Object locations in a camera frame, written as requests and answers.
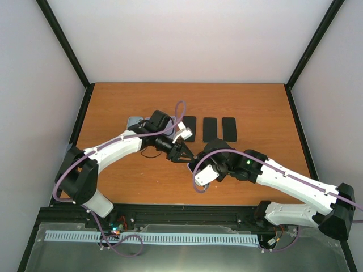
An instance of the metal floor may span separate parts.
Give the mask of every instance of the metal floor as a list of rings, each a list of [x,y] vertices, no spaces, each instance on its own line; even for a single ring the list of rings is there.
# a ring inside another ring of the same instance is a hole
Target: metal floor
[[[44,241],[46,230],[84,230],[82,224],[42,224],[26,271],[349,271],[340,243],[319,231],[303,229],[300,239],[281,253],[231,245],[144,245],[141,255],[122,258],[96,243]],[[149,232],[228,233],[223,227],[150,226]],[[285,234],[279,246],[290,243]],[[132,254],[139,245],[118,250]]]

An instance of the gray phone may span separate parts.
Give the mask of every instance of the gray phone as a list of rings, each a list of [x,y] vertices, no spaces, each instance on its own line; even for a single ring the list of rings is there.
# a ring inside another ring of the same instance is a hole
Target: gray phone
[[[141,122],[142,120],[143,120],[143,118],[141,116],[130,116],[129,120],[127,121],[126,129],[132,125],[135,125],[135,124]]]

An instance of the wire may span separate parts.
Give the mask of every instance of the wire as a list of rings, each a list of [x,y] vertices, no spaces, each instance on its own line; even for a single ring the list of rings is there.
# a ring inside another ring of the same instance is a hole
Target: wire
[[[180,117],[178,118],[178,107],[180,104],[183,104],[183,112],[181,113]],[[155,135],[160,135],[160,134],[163,134],[165,133],[166,131],[169,131],[170,129],[173,129],[175,128],[175,126],[180,123],[185,115],[185,112],[187,110],[187,103],[184,101],[184,100],[181,100],[181,101],[178,101],[178,103],[176,103],[175,105],[175,117],[176,117],[176,122],[169,128],[167,129],[164,129],[162,131],[158,131],[158,132],[155,132],[155,133],[144,133],[144,134],[133,134],[133,135],[127,135],[125,136],[123,139],[131,139],[131,138],[135,138],[135,137],[138,137],[138,138],[142,138],[142,137],[147,137],[147,136],[155,136]],[[106,148],[107,146],[109,145],[112,145],[113,143],[116,143],[116,142],[119,142],[119,141],[122,141],[123,140],[121,137],[116,137],[104,144],[102,144],[101,146],[98,147],[98,151]],[[58,179],[56,185],[54,186],[54,189],[53,189],[53,198],[56,200],[56,201],[59,201],[59,202],[72,202],[73,200],[71,198],[66,198],[66,199],[62,199],[62,198],[59,198],[57,197],[57,191],[58,191],[58,188],[59,186],[61,185],[61,183],[63,182],[64,178],[78,165],[80,164],[82,161],[84,161],[85,159],[87,159],[89,156],[93,155],[94,153],[96,153],[95,150],[92,150],[90,151],[89,153],[85,154],[83,157],[81,157],[80,159],[78,159],[77,161],[75,161],[64,173],[63,175]]]
[[[180,117],[178,118],[178,107],[179,107],[179,105],[180,104],[183,104],[183,111],[182,111],[182,113],[181,113],[181,115],[180,115]],[[156,135],[160,135],[160,134],[163,134],[163,133],[165,133],[165,132],[167,132],[167,131],[169,131],[169,130],[171,130],[171,129],[174,129],[175,128],[175,126],[178,124],[178,123],[180,123],[181,121],[182,121],[182,119],[183,119],[183,117],[184,117],[184,115],[185,115],[185,112],[186,112],[186,110],[187,110],[187,103],[184,101],[184,100],[181,100],[181,101],[178,101],[178,103],[176,103],[176,105],[175,105],[175,117],[176,117],[176,122],[174,123],[174,124],[172,124],[172,126],[171,127],[169,127],[169,128],[167,128],[167,129],[164,129],[164,130],[162,130],[162,131],[158,131],[158,132],[155,132],[155,133],[144,133],[144,134],[134,134],[134,135],[127,135],[127,136],[125,136],[125,137],[117,137],[117,138],[115,138],[115,139],[112,139],[112,140],[110,140],[110,141],[108,141],[108,142],[106,142],[106,143],[104,143],[104,144],[102,144],[101,146],[99,146],[98,147],[98,151],[100,151],[100,150],[102,150],[102,149],[104,149],[104,148],[106,148],[107,146],[109,146],[109,145],[112,145],[113,143],[116,143],[116,142],[118,142],[118,141],[123,141],[124,139],[131,139],[131,138],[135,138],[135,137],[138,137],[138,138],[141,138],[141,137],[147,137],[147,136],[156,136]],[[61,177],[58,179],[58,181],[56,182],[56,184],[55,184],[55,186],[54,186],[54,188],[53,188],[53,198],[54,198],[54,200],[56,200],[56,201],[59,201],[59,202],[72,202],[73,200],[71,199],[71,198],[59,198],[58,196],[57,196],[57,192],[58,192],[58,188],[60,187],[60,185],[62,184],[62,182],[63,182],[63,180],[65,179],[65,177],[76,167],[76,166],[78,166],[81,162],[83,162],[85,159],[87,159],[89,156],[91,156],[91,155],[93,155],[94,153],[96,153],[96,151],[95,150],[92,150],[92,151],[90,151],[89,153],[87,153],[87,154],[85,154],[85,155],[83,155],[80,159],[78,159],[77,161],[75,161],[62,175],[61,175]],[[98,220],[98,218],[97,218],[97,216],[96,216],[96,214],[93,212],[93,211],[90,211],[90,213],[93,215],[93,217],[95,218],[95,221],[96,221],[96,223],[97,223],[97,225],[98,225],[98,228],[99,228],[99,230],[100,230],[100,232],[101,232],[101,234],[102,234],[102,237],[103,237],[103,239],[106,241],[106,243],[107,243],[107,245],[114,251],[114,252],[116,252],[118,255],[120,255],[120,256],[123,256],[123,257],[135,257],[135,256],[137,256],[137,255],[139,255],[140,253],[141,253],[141,251],[142,251],[142,248],[143,248],[143,242],[142,242],[142,239],[141,239],[141,237],[140,236],[138,236],[138,235],[135,235],[135,234],[132,234],[132,235],[129,235],[129,236],[126,236],[125,238],[123,238],[123,239],[121,239],[117,244],[115,244],[115,245],[111,245],[110,243],[109,243],[109,241],[107,240],[107,237],[106,237],[106,235],[104,234],[104,232],[103,232],[103,229],[102,229],[102,226],[101,226],[101,224],[100,224],[100,222],[99,222],[99,220]],[[122,254],[122,253],[120,253],[120,252],[118,252],[116,249],[114,249],[114,247],[116,247],[116,246],[118,246],[119,244],[121,244],[123,241],[125,241],[125,240],[127,240],[127,239],[129,239],[130,237],[136,237],[136,238],[138,238],[139,239],[139,241],[140,241],[140,243],[141,243],[141,248],[140,248],[140,250],[139,250],[139,252],[138,253],[136,253],[136,254],[134,254],[134,255],[131,255],[131,256],[129,256],[129,255],[125,255],[125,254]]]
[[[170,121],[171,121],[171,124],[173,125],[174,124],[174,120],[173,119],[170,119]],[[144,119],[144,120],[140,121],[138,124],[139,125],[142,125],[142,124],[144,124],[146,122],[149,122],[149,120]],[[175,127],[172,128],[172,132],[170,134],[165,134],[165,135],[166,136],[172,136],[174,132],[175,132]]]
[[[279,227],[281,228],[281,235],[279,237],[277,237],[276,227],[273,227],[273,231],[276,237],[276,242],[280,241],[282,235],[284,234],[284,227],[282,225],[279,225]]]
[[[282,252],[282,251],[285,251],[285,250],[291,248],[294,244],[296,244],[297,240],[300,238],[300,235],[301,235],[300,226],[297,226],[296,237],[295,237],[295,239],[289,245],[285,246],[284,248],[270,249],[270,252]],[[262,252],[264,252],[264,250],[265,250],[260,245],[258,245],[258,248],[261,249]]]
[[[112,238],[112,237],[120,237],[120,235],[121,234],[111,234],[111,235],[106,235],[106,237],[107,237],[107,239],[109,239],[109,238]],[[102,247],[103,241],[104,241],[103,237],[102,237],[102,239],[100,238],[100,242],[98,243],[98,245],[100,247]]]
[[[102,235],[102,240],[100,241],[100,244],[102,244],[102,241],[105,241],[106,242],[106,244],[109,246],[109,248],[110,249],[112,249],[116,254],[118,254],[118,255],[120,255],[120,256],[122,256],[122,257],[125,257],[125,258],[133,258],[133,257],[136,257],[137,255],[139,255],[141,252],[142,252],[142,249],[143,249],[143,242],[142,242],[142,239],[141,239],[141,237],[139,236],[139,235],[136,235],[136,234],[130,234],[130,235],[128,235],[128,236],[125,236],[124,238],[122,238],[120,241],[118,241],[116,244],[114,244],[114,245],[111,245],[110,244],[110,242],[108,241],[108,236],[106,236],[106,234],[104,233],[104,231],[103,231],[103,229],[102,229],[102,226],[101,226],[101,223],[100,223],[100,221],[98,220],[98,218],[97,218],[97,215],[93,212],[93,211],[90,211],[90,214],[92,214],[93,215],[93,217],[94,217],[94,219],[95,219],[95,221],[96,221],[96,224],[97,224],[97,226],[98,226],[98,228],[99,228],[99,230],[100,230],[100,232],[101,232],[101,235]],[[121,253],[121,252],[118,252],[116,249],[115,249],[115,247],[116,246],[118,246],[118,245],[120,245],[123,241],[125,241],[125,240],[127,240],[127,239],[129,239],[129,238],[131,238],[131,237],[135,237],[135,238],[138,238],[139,239],[139,241],[140,241],[140,249],[139,249],[139,251],[137,252],[137,253],[135,253],[135,254],[133,254],[133,255],[126,255],[126,254],[123,254],[123,253]]]
[[[159,151],[159,154],[158,154],[158,155],[155,155],[155,156],[146,156],[146,155],[144,155],[144,154],[143,154],[143,153],[146,151],[146,149],[147,149],[147,147],[145,147],[145,148],[141,151],[141,156],[146,157],[146,158],[148,158],[148,159],[155,159],[155,158],[157,158],[158,156],[160,156],[160,155],[161,155],[161,151]]]
[[[195,182],[194,182],[194,180],[195,180],[195,176],[196,176],[196,174],[197,174],[197,171],[198,171],[198,169],[199,169],[199,167],[200,167],[200,165],[207,159],[207,158],[209,158],[210,156],[213,156],[213,155],[215,155],[215,154],[217,154],[217,153],[222,153],[222,152],[230,152],[230,153],[235,153],[235,154],[239,154],[239,155],[241,155],[241,156],[245,156],[245,157],[247,157],[247,158],[249,158],[249,159],[251,159],[251,160],[254,160],[255,162],[258,162],[258,163],[260,163],[260,164],[262,164],[262,165],[265,165],[265,166],[267,166],[267,167],[269,167],[269,168],[271,168],[271,169],[273,169],[273,170],[275,170],[276,172],[278,172],[278,173],[280,173],[280,174],[283,174],[283,175],[285,175],[285,171],[283,171],[283,170],[281,170],[281,169],[278,169],[277,167],[274,167],[274,166],[272,166],[272,165],[270,165],[270,164],[268,164],[268,163],[266,163],[266,162],[264,162],[264,161],[262,161],[262,160],[260,160],[260,159],[258,159],[258,158],[255,158],[255,157],[253,157],[253,156],[251,156],[251,155],[249,155],[249,154],[247,154],[247,153],[244,153],[244,152],[241,152],[241,151],[237,151],[237,150],[234,150],[234,149],[226,149],[226,148],[224,148],[224,149],[218,149],[218,150],[214,150],[214,151],[212,151],[211,153],[208,153],[207,155],[205,155],[198,163],[197,163],[197,165],[196,165],[196,167],[194,168],[194,171],[193,171],[193,177],[192,177],[192,185],[193,185],[193,188],[194,188],[194,190],[197,192],[197,193],[205,193],[206,192],[206,190],[203,190],[203,191],[200,191],[200,190],[198,190],[198,188],[197,188],[197,186],[196,186],[196,184],[195,184]],[[293,175],[291,175],[291,174],[287,174],[286,175],[286,177],[290,177],[291,179],[293,179],[293,180],[296,180],[296,181],[298,181],[298,182],[301,182],[301,183],[303,183],[303,184],[305,184],[305,185],[307,185],[307,186],[310,186],[310,187],[312,187],[312,188],[314,188],[314,189],[316,189],[316,190],[318,190],[318,191],[320,191],[320,192],[324,192],[325,193],[325,189],[323,189],[323,188],[321,188],[321,187],[319,187],[319,186],[316,186],[316,185],[314,185],[314,184],[311,184],[311,183],[309,183],[309,182],[307,182],[307,181],[305,181],[305,180],[302,180],[301,178],[298,178],[298,177],[295,177],[295,176],[293,176]],[[333,196],[333,197],[335,197],[335,198],[337,198],[337,199],[339,199],[339,200],[342,200],[342,201],[344,201],[344,202],[346,202],[346,203],[348,203],[348,204],[350,204],[350,205],[352,205],[353,207],[356,207],[356,208],[358,208],[359,210],[361,210],[361,211],[363,211],[363,206],[361,206],[361,205],[359,205],[359,204],[357,204],[357,203],[355,203],[355,202],[353,202],[353,201],[351,201],[351,200],[349,200],[349,199],[347,199],[347,198],[345,198],[345,197],[342,197],[341,195],[338,195],[338,194],[335,194],[335,193],[331,193],[331,192],[328,192],[327,193],[328,195],[330,195],[330,196]],[[356,223],[363,223],[363,220],[355,220],[355,222]]]
[[[121,216],[120,218],[118,218],[118,220],[116,222],[120,222],[120,221],[123,221],[123,227],[124,227],[124,231],[127,231],[127,223],[126,223],[126,219],[125,219],[125,216]]]

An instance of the black phone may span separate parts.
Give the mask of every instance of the black phone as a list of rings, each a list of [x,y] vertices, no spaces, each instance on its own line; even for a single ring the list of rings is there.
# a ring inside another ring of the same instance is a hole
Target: black phone
[[[203,142],[208,143],[217,137],[217,119],[214,117],[203,118]]]
[[[236,142],[237,141],[236,118],[223,117],[222,118],[222,130],[223,130],[223,140],[224,141],[226,141],[226,142]]]
[[[187,128],[190,128],[193,132],[193,135],[190,136],[188,139],[185,139],[185,142],[194,142],[195,141],[195,134],[197,130],[197,117],[195,116],[184,116],[183,123]]]

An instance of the smartphone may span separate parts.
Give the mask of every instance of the smartphone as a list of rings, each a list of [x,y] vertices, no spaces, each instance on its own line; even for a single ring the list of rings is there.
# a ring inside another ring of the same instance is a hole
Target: smartphone
[[[188,166],[189,171],[190,171],[191,173],[193,173],[194,169],[192,170],[192,168],[191,168],[191,166],[190,166],[190,163],[188,163],[188,164],[187,164],[187,166]]]
[[[237,141],[236,118],[223,117],[222,118],[222,130],[223,130],[223,140],[224,141],[226,141],[226,142],[236,142]]]
[[[197,117],[195,116],[184,116],[183,123],[187,128],[190,128],[193,135],[190,136],[188,139],[185,139],[185,142],[194,142],[195,141],[195,134],[197,130]]]
[[[214,117],[203,118],[203,142],[208,143],[217,137],[217,119]]]
[[[175,116],[170,116],[171,120],[169,121],[169,123],[166,125],[166,128],[165,129],[168,129],[172,126],[173,123],[176,122],[176,117]],[[171,129],[171,130],[168,130],[165,135],[168,136],[168,138],[170,139],[174,139],[174,136],[175,136],[175,130],[176,130],[176,127],[174,127],[174,129]]]
[[[135,125],[139,122],[141,122],[143,120],[143,118],[141,116],[130,116],[129,120],[127,121],[127,128],[129,128],[132,125]]]

